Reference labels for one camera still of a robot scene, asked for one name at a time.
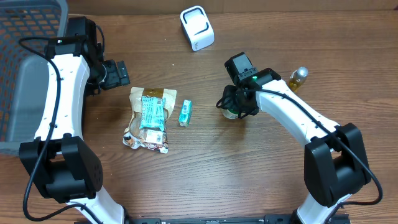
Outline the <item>green lid white jar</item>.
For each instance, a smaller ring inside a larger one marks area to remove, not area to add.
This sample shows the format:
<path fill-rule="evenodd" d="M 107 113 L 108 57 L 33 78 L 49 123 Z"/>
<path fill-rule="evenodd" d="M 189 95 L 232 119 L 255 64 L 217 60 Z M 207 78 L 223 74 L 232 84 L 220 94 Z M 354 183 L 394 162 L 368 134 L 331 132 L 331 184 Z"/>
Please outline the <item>green lid white jar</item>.
<path fill-rule="evenodd" d="M 227 119 L 238 119 L 239 112 L 231 109 L 221 109 L 223 116 Z"/>

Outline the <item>brown snack packet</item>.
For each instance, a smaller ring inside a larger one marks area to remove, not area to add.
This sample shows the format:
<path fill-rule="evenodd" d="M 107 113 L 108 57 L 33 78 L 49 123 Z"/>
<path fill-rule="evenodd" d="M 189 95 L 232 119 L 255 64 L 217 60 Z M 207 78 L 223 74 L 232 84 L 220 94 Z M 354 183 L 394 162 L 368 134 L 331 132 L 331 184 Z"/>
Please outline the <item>brown snack packet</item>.
<path fill-rule="evenodd" d="M 132 87 L 129 95 L 129 100 L 132 109 L 132 116 L 128 124 L 128 127 L 124 131 L 124 135 L 127 132 L 130 132 L 132 135 L 138 136 L 140 130 L 142 130 L 140 129 L 141 115 L 142 115 L 142 103 L 141 103 L 142 96 L 153 96 L 165 99 L 165 106 L 164 106 L 165 130 L 163 132 L 166 132 L 167 129 L 166 122 L 171 117 L 171 114 L 174 110 L 177 91 L 165 88 Z M 160 131 L 159 129 L 154 129 L 154 128 L 144 128 L 144 129 Z"/>

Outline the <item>yellow oil bottle silver cap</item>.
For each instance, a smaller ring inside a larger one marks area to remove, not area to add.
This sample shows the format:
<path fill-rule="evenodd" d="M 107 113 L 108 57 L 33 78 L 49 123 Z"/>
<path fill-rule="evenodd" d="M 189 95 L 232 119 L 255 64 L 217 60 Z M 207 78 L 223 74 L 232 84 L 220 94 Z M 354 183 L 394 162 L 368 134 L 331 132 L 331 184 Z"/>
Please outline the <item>yellow oil bottle silver cap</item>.
<path fill-rule="evenodd" d="M 298 88 L 305 83 L 307 77 L 308 77 L 308 69 L 306 67 L 299 67 L 291 74 L 289 78 L 288 81 L 289 88 L 293 92 L 296 92 Z"/>

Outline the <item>teal snack packet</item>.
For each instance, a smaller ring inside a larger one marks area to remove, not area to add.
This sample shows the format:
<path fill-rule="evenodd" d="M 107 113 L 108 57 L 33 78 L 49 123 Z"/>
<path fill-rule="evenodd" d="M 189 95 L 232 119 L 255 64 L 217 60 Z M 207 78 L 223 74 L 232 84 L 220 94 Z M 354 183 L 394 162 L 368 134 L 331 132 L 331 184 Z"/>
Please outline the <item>teal snack packet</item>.
<path fill-rule="evenodd" d="M 140 129 L 154 128 L 165 130 L 165 99 L 153 96 L 142 96 L 142 115 Z"/>

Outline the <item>green white Kleenex tissue pack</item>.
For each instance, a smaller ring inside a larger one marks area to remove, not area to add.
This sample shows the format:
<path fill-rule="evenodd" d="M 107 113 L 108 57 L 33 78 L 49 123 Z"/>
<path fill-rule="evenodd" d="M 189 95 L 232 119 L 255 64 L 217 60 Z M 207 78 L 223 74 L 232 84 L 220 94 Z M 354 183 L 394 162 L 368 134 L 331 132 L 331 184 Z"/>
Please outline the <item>green white Kleenex tissue pack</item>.
<path fill-rule="evenodd" d="M 190 123 L 192 115 L 192 102 L 190 100 L 184 100 L 182 104 L 182 109 L 179 116 L 179 125 L 182 127 L 187 127 Z"/>

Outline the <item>white labelled snack packet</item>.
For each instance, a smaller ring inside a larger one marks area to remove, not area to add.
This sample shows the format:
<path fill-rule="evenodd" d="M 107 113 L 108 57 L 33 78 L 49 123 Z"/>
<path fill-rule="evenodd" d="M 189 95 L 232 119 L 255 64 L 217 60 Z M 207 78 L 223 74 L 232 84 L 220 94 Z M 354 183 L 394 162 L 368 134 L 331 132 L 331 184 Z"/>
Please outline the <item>white labelled snack packet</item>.
<path fill-rule="evenodd" d="M 127 132 L 123 136 L 123 144 L 132 149 L 143 147 L 163 154 L 167 154 L 169 151 L 166 132 L 151 129 L 140 130 L 138 136 L 134 136 L 130 132 Z"/>

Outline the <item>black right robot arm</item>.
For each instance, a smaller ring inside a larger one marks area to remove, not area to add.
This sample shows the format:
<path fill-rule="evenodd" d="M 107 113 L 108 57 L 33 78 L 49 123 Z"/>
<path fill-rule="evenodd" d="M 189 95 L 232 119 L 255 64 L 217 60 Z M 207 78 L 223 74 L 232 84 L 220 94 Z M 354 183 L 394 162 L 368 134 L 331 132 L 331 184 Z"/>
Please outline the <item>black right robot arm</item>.
<path fill-rule="evenodd" d="M 304 148 L 307 198 L 291 216 L 267 215 L 266 223 L 349 223 L 337 210 L 371 180 L 361 131 L 317 113 L 279 74 L 270 68 L 259 71 L 243 52 L 224 66 L 233 81 L 216 104 L 224 115 L 242 119 L 268 113 Z"/>

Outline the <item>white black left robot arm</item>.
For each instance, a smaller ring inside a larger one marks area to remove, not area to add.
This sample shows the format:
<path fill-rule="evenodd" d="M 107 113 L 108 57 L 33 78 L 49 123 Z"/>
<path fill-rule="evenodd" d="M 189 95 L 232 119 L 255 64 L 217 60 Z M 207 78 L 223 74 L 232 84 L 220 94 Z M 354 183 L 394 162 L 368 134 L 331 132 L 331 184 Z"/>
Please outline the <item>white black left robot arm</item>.
<path fill-rule="evenodd" d="M 64 36 L 47 39 L 40 54 L 49 74 L 44 112 L 19 159 L 30 176 L 27 188 L 62 210 L 75 208 L 90 223 L 131 223 L 104 188 L 101 161 L 83 140 L 85 98 L 130 82 L 124 62 L 104 59 L 104 47 L 101 27 L 86 17 L 70 18 Z"/>

